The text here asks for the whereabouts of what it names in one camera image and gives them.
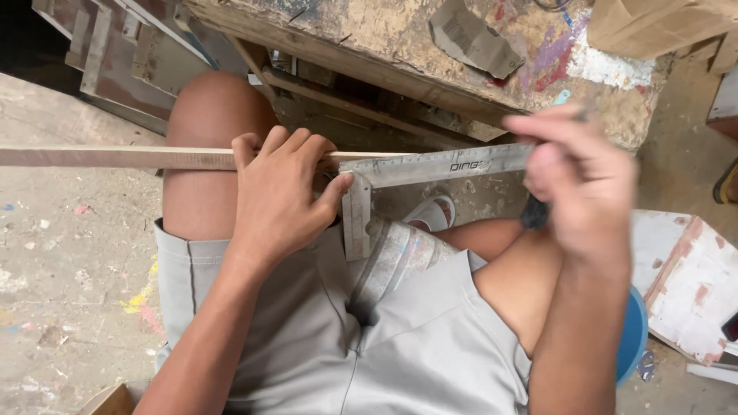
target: cardboard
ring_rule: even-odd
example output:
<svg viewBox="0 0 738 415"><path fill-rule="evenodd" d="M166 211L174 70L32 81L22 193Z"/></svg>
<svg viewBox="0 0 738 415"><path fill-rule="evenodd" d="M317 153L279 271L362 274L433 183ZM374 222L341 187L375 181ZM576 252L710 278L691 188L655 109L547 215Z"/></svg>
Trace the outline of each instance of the cardboard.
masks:
<svg viewBox="0 0 738 415"><path fill-rule="evenodd" d="M446 0L429 20L436 46L464 64L505 79L523 59L507 40L466 8L463 0Z"/></svg>
<svg viewBox="0 0 738 415"><path fill-rule="evenodd" d="M628 58L653 59L736 28L736 0L596 0L587 41Z"/></svg>

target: foot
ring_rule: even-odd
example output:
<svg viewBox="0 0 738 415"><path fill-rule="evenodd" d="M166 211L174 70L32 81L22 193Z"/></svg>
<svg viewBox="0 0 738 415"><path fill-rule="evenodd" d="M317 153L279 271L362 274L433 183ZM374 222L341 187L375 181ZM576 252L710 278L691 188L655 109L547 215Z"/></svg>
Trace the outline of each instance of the foot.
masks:
<svg viewBox="0 0 738 415"><path fill-rule="evenodd" d="M446 217L446 223L451 224L451 207L445 200L434 200L434 203L436 203L443 211L444 216ZM423 221L410 221L407 223L410 226L417 227L419 230L422 230L423 232L430 232L430 229L428 228L428 225L425 224Z"/></svg>

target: dusty floor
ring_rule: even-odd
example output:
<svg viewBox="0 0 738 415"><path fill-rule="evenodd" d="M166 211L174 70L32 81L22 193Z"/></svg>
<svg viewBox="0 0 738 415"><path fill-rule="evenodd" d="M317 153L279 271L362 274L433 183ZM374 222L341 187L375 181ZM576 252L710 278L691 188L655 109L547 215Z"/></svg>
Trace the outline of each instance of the dusty floor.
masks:
<svg viewBox="0 0 738 415"><path fill-rule="evenodd" d="M703 126L716 88L702 64L675 66L638 155L639 206L699 214L736 244L737 209L711 199L714 181L738 156L735 142ZM320 104L298 97L279 108L286 125L307 126L346 149L429 150L385 126L323 116ZM0 138L11 141L8 134ZM73 414L107 385L150 377L164 341L151 228L160 214L160 179L140 171L2 172L0 411ZM498 174L390 188L376 195L376 208L400 218L443 191L457 202L458 224L513 217L525 201L521 180ZM618 390L619 414L738 414L738 388L687 374L680 354L649 347L655 378L634 376Z"/></svg>

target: wooden workbench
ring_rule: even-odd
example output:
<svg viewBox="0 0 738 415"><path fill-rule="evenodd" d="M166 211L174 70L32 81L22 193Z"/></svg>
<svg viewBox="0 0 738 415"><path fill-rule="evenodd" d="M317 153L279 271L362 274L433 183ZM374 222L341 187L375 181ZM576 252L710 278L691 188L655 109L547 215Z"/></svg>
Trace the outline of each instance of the wooden workbench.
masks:
<svg viewBox="0 0 738 415"><path fill-rule="evenodd" d="M672 58L629 61L586 45L589 7L549 13L529 0L466 0L525 63L507 80L455 61L433 43L442 0L186 0L205 24L416 100L499 126L504 114L592 100L610 139L646 138Z"/></svg>

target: left hand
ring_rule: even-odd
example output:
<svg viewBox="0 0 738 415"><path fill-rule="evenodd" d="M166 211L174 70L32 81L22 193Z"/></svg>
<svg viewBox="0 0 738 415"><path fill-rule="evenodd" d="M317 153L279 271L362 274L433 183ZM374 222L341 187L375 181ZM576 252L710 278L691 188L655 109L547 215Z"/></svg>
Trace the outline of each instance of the left hand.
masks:
<svg viewBox="0 0 738 415"><path fill-rule="evenodd" d="M311 185L320 157L336 146L299 128L292 136L275 126L259 155L251 133L232 142L238 170L238 206L231 244L272 266L315 240L335 219L338 203L354 181L351 174L333 179L314 199Z"/></svg>

